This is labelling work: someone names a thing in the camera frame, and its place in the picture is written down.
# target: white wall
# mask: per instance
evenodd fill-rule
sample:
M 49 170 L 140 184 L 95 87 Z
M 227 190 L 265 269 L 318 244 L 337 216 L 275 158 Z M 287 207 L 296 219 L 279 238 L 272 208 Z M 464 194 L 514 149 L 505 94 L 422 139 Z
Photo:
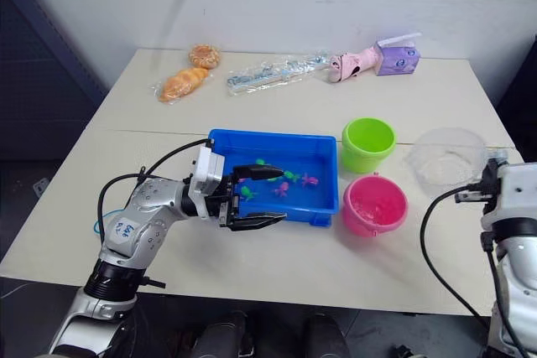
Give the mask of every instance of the white wall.
M 108 87 L 138 47 L 358 51 L 419 30 L 424 57 L 470 59 L 496 101 L 537 33 L 537 0 L 40 1 Z

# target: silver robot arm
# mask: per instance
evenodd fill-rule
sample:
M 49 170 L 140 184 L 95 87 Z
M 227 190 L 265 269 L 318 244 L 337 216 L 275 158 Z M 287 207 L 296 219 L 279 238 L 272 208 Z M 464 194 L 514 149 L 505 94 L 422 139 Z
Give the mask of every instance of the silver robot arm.
M 215 217 L 232 231 L 263 228 L 281 221 L 280 213 L 239 217 L 240 178 L 269 179 L 283 174 L 268 165 L 235 167 L 224 176 L 224 157 L 201 147 L 194 173 L 182 181 L 146 179 L 133 192 L 124 211 L 107 225 L 104 242 L 86 286 L 80 288 L 50 346 L 50 354 L 104 355 L 121 344 L 125 319 L 136 304 L 140 285 L 164 288 L 145 277 L 171 225 L 192 216 Z
M 497 243 L 500 298 L 514 333 L 529 356 L 537 357 L 537 163 L 509 165 L 491 159 L 480 190 L 458 194 L 457 202 L 486 201 L 482 227 Z M 498 310 L 488 334 L 488 356 L 521 357 Z

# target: pink toy octopus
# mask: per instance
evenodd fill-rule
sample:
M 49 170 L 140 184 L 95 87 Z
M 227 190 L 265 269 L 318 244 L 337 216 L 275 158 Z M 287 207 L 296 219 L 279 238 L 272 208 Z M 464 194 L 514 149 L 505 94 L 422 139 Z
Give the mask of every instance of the pink toy octopus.
M 319 184 L 319 180 L 314 176 L 308 176 L 308 174 L 304 174 L 304 176 L 302 177 L 302 186 L 304 187 L 307 184 L 317 186 Z
M 289 190 L 289 184 L 287 182 L 283 182 L 277 189 L 274 189 L 273 192 L 279 197 L 286 197 L 287 190 Z

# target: black cable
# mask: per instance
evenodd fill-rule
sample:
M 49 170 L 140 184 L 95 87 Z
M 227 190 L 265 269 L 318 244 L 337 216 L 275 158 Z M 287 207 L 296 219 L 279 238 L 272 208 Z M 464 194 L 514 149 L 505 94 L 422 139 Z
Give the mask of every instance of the black cable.
M 139 178 L 143 176 L 143 178 L 159 178 L 159 176 L 154 175 L 147 175 L 147 174 L 125 174 L 121 176 L 117 176 L 116 178 L 110 180 L 107 184 L 104 185 L 104 187 L 101 190 L 101 193 L 99 194 L 99 200 L 97 201 L 97 221 L 99 223 L 99 237 L 101 237 L 101 243 L 104 242 L 104 221 L 102 219 L 102 204 L 104 202 L 104 196 L 107 193 L 107 190 L 115 184 L 116 182 L 119 182 L 120 180 L 129 179 L 129 178 Z
M 461 186 L 459 188 L 450 190 L 449 192 L 445 192 L 443 195 L 440 195 L 436 199 L 434 199 L 433 202 L 430 204 L 429 208 L 425 212 L 425 216 L 423 217 L 423 220 L 421 221 L 421 228 L 420 228 L 421 253 L 423 254 L 423 258 L 425 259 L 427 266 L 429 266 L 429 269 L 433 272 L 433 274 L 438 279 L 438 281 L 440 281 L 441 284 L 461 304 L 463 304 L 472 313 L 473 317 L 476 318 L 476 320 L 479 322 L 481 326 L 483 326 L 485 329 L 488 329 L 487 322 L 481 317 L 481 315 L 461 295 L 459 295 L 459 293 L 455 291 L 455 289 L 453 289 L 451 285 L 448 284 L 447 281 L 436 271 L 435 266 L 433 265 L 432 261 L 429 259 L 427 248 L 425 247 L 425 228 L 427 227 L 427 222 L 429 221 L 429 217 L 432 214 L 433 210 L 435 209 L 436 205 L 438 205 L 438 203 L 440 203 L 443 199 L 447 199 L 448 197 L 453 196 L 464 190 L 468 190 L 468 186 Z
M 210 141 L 211 140 L 209 138 L 202 138 L 201 140 L 196 140 L 195 142 L 191 142 L 191 143 L 185 144 L 184 146 L 176 148 L 175 150 L 172 150 L 169 153 L 167 153 L 166 155 L 164 155 L 159 161 L 157 161 L 156 163 L 151 165 L 151 167 L 147 171 L 145 170 L 145 167 L 143 167 L 142 171 L 140 171 L 140 173 L 145 174 L 146 176 L 151 175 L 153 173 L 153 171 L 155 171 L 168 158 L 173 157 L 174 155 L 176 155 L 177 153 L 180 153 L 181 151 L 185 151 L 187 148 L 191 148 L 191 147 L 194 147 L 194 146 L 199 146 L 200 144 L 207 143 L 207 142 L 210 142 Z M 136 188 L 139 185 L 141 185 L 144 182 L 144 180 L 145 180 L 145 177 L 143 175 L 140 175 L 138 177 L 138 181 L 136 183 L 136 186 L 134 186 L 133 191 L 131 192 L 130 196 L 128 196 L 127 202 L 125 203 L 125 207 L 124 207 L 125 209 L 127 208 L 128 202 L 131 200 L 131 197 L 133 197 L 134 190 L 136 190 Z
M 107 184 L 105 184 L 104 187 L 101 190 L 101 193 L 99 194 L 99 200 L 97 202 L 97 221 L 99 223 L 99 232 L 100 232 L 99 237 L 101 237 L 101 243 L 104 242 L 104 221 L 103 221 L 103 218 L 102 218 L 102 204 L 104 202 L 104 195 L 106 194 L 106 192 L 107 192 L 108 188 L 110 188 L 110 186 L 112 186 L 116 182 L 118 182 L 120 180 L 123 180 L 123 179 L 138 178 L 136 186 L 134 187 L 134 189 L 136 189 L 139 185 L 141 185 L 144 182 L 144 180 L 146 180 L 146 178 L 159 178 L 157 176 L 153 176 L 151 173 L 153 173 L 153 171 L 155 171 L 168 158 L 173 157 L 174 155 L 176 155 L 177 153 L 180 153 L 181 151 L 185 151 L 187 148 L 198 146 L 198 145 L 203 144 L 203 143 L 208 143 L 210 141 L 211 140 L 209 138 L 202 138 L 201 140 L 196 140 L 195 142 L 185 144 L 184 146 L 176 148 L 175 150 L 172 150 L 169 153 L 167 153 L 166 155 L 164 155 L 159 161 L 154 163 L 151 166 L 151 168 L 149 168 L 147 171 L 145 171 L 145 172 L 141 171 L 138 174 L 121 175 L 121 176 L 118 176 L 118 177 L 112 179 Z
M 184 146 L 181 146 L 179 148 L 176 148 L 173 151 L 170 151 L 166 155 L 164 155 L 159 161 L 151 165 L 151 168 L 149 168 L 147 171 L 145 171 L 146 175 L 151 175 L 153 171 L 155 171 L 164 161 L 166 161 L 168 158 L 173 157 L 177 153 L 180 153 L 181 151 L 185 151 L 187 148 L 199 146 L 200 144 L 207 143 L 210 140 L 208 138 L 202 138 L 201 140 L 196 140 L 195 142 L 185 144 Z
M 511 323 L 509 322 L 508 316 L 505 314 L 505 308 L 503 306 L 503 299 L 502 299 L 502 290 L 500 288 L 500 279 L 498 277 L 498 271 L 496 270 L 496 263 L 494 262 L 493 253 L 491 251 L 487 251 L 487 257 L 488 257 L 488 264 L 490 265 L 490 270 L 493 274 L 494 291 L 496 292 L 496 305 L 498 307 L 498 312 L 500 313 L 500 317 L 502 318 L 503 326 L 505 326 L 505 329 L 507 330 L 509 336 L 511 337 L 511 340 L 513 341 L 514 346 L 517 348 L 517 350 L 519 350 L 519 353 L 522 356 L 522 358 L 529 358 L 528 352 L 522 346 L 522 343 L 520 342 L 519 337 L 516 335 L 516 333 L 513 330 L 513 327 L 511 326 Z

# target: robot label sticker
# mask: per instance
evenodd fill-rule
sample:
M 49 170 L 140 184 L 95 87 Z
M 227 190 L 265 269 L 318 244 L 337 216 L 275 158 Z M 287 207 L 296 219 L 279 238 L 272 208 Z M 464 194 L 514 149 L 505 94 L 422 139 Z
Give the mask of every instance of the robot label sticker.
M 122 218 L 113 227 L 112 241 L 116 243 L 124 243 L 128 241 L 128 238 L 135 232 L 138 227 L 138 223 L 128 218 Z

